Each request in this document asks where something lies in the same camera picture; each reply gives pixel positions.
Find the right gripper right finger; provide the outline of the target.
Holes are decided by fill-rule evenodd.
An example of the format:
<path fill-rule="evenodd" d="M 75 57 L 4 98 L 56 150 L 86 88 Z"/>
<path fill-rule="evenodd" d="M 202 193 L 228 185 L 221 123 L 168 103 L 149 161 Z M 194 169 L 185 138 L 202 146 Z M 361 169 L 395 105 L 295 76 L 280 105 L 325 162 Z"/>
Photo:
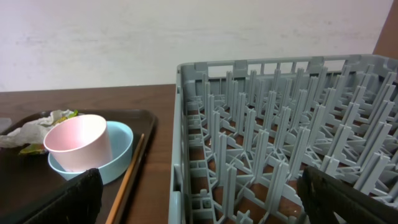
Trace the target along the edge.
<path fill-rule="evenodd" d="M 397 223 L 397 210 L 308 166 L 297 181 L 304 217 L 310 223 Z"/>

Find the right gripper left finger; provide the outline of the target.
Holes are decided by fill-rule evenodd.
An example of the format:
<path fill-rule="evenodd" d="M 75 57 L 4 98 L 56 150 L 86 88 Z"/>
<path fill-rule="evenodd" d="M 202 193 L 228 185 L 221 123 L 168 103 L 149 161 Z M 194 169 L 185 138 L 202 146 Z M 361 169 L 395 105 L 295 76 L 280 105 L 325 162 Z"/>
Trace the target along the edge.
<path fill-rule="evenodd" d="M 103 181 L 97 168 L 70 179 L 57 190 L 1 218 L 1 223 L 95 223 Z"/>

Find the pink cup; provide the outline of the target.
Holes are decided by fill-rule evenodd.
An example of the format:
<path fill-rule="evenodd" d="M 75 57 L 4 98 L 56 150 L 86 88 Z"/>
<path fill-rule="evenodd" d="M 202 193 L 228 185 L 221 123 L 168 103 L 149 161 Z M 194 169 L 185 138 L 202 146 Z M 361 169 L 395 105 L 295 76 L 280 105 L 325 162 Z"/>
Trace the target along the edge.
<path fill-rule="evenodd" d="M 95 114 L 56 125 L 46 134 L 44 146 L 67 172 L 98 168 L 113 160 L 107 121 Z"/>

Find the green yellow snack wrapper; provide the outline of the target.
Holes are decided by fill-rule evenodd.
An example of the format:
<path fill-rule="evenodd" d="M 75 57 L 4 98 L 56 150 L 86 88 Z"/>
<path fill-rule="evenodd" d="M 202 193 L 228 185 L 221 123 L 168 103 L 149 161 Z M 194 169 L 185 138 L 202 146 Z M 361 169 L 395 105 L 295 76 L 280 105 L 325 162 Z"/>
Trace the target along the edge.
<path fill-rule="evenodd" d="M 64 113 L 65 113 L 65 115 L 62 115 L 62 117 L 60 119 L 54 121 L 51 124 L 51 127 L 54 127 L 57 124 L 62 123 L 67 119 L 78 116 L 78 110 L 74 110 L 74 111 L 66 110 L 66 111 L 64 111 Z M 47 153 L 47 150 L 45 149 L 43 144 L 30 144 L 29 146 L 27 146 L 19 151 L 20 156 L 38 155 L 38 154 L 46 154 L 46 153 Z"/>

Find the white tissue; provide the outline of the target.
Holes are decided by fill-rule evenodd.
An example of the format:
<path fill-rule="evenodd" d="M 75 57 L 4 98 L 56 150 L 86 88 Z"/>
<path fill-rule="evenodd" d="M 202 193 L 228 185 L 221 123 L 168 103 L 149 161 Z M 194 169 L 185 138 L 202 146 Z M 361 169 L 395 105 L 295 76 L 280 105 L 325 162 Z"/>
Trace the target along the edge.
<path fill-rule="evenodd" d="M 17 128 L 9 134 L 1 135 L 1 147 L 13 148 L 25 144 L 42 144 L 44 137 L 53 127 L 77 115 L 77 110 L 51 111 L 48 117 L 29 121 L 21 128 Z"/>

